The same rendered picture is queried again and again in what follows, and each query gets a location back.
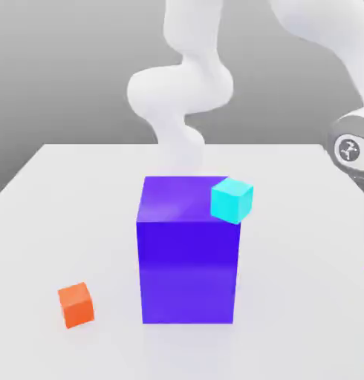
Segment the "small cyan cube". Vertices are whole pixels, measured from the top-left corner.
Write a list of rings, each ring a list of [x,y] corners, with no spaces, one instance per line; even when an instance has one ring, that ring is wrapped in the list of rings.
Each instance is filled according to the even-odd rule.
[[[251,212],[253,186],[226,177],[211,188],[210,214],[228,223],[238,225]]]

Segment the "small orange cube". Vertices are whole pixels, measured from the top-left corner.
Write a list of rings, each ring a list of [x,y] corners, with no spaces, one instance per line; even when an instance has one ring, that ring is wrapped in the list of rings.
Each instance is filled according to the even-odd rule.
[[[59,289],[58,296],[68,329],[94,320],[91,294],[84,282]]]

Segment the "large purple box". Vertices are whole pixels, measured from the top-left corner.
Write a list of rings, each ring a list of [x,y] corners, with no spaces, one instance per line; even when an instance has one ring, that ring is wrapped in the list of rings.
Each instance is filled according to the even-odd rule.
[[[145,324],[231,324],[241,227],[210,214],[214,177],[147,176],[137,213]]]

